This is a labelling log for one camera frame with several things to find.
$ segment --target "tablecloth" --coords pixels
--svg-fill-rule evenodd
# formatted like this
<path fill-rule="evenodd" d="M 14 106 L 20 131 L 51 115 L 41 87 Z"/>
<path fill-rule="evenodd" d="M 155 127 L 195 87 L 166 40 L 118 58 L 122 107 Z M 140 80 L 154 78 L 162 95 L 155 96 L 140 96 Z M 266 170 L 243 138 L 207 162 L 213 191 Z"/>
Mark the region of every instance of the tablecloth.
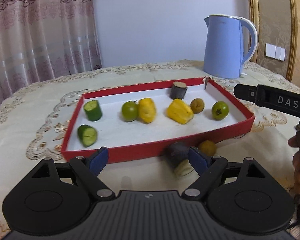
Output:
<path fill-rule="evenodd" d="M 8 192 L 45 156 L 63 162 L 60 147 L 75 103 L 87 91 L 136 83 L 203 77 L 203 62 L 182 60 L 104 68 L 20 89 L 0 106 L 0 238 L 9 232 L 1 205 Z M 248 62 L 238 79 L 214 81 L 232 92 L 236 84 L 265 84 L 300 93 L 300 88 L 282 76 Z M 292 157 L 287 145 L 299 119 L 242 101 L 255 116 L 251 132 L 218 143 L 218 155 L 232 162 L 255 158 L 286 189 L 293 185 Z M 198 175 L 176 179 L 160 157 L 113 163 L 99 175 L 114 192 L 127 190 L 167 190 L 182 192 Z"/>

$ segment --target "pink curtain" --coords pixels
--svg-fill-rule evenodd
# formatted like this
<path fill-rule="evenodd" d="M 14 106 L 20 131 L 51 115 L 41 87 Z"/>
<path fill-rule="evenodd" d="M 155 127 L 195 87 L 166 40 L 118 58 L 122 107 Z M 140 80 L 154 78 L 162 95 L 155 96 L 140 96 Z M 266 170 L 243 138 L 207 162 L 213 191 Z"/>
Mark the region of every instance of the pink curtain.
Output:
<path fill-rule="evenodd" d="M 98 68 L 92 0 L 0 0 L 0 103 L 30 83 Z"/>

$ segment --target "white wall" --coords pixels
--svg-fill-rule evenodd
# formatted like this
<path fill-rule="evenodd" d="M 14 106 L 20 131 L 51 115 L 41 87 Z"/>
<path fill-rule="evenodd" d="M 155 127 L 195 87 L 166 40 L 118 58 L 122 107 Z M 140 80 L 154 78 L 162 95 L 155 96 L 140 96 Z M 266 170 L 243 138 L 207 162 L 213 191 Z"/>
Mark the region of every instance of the white wall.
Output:
<path fill-rule="evenodd" d="M 103 67 L 203 60 L 205 17 L 249 18 L 248 0 L 94 0 L 94 10 Z"/>

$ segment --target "yellow bell pepper piece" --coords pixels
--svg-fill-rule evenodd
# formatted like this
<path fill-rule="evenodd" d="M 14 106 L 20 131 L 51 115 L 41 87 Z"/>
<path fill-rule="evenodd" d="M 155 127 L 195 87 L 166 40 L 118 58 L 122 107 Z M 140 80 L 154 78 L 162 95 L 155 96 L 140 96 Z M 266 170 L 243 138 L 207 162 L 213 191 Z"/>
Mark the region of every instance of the yellow bell pepper piece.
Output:
<path fill-rule="evenodd" d="M 156 114 L 154 101 L 151 98 L 143 98 L 139 100 L 139 117 L 146 123 L 151 123 Z"/>
<path fill-rule="evenodd" d="M 188 106 L 184 101 L 178 98 L 174 99 L 171 102 L 170 106 L 167 109 L 167 115 L 172 120 L 181 124 L 186 124 L 194 116 L 190 106 Z"/>

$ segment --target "light switch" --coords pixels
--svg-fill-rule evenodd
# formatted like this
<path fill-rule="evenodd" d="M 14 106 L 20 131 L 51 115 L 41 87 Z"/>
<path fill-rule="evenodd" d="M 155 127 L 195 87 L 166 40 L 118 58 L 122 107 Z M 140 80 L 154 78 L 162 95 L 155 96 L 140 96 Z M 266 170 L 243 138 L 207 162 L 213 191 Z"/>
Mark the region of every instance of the light switch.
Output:
<path fill-rule="evenodd" d="M 281 48 L 281 51 L 280 51 L 280 60 L 284 61 L 285 54 L 286 54 L 286 49 Z"/>
<path fill-rule="evenodd" d="M 271 57 L 271 44 L 266 43 L 266 57 Z"/>
<path fill-rule="evenodd" d="M 280 55 L 281 55 L 281 48 L 275 47 L 275 59 L 280 59 Z"/>
<path fill-rule="evenodd" d="M 276 46 L 267 43 L 266 44 L 266 57 L 275 58 L 275 50 L 276 50 Z"/>

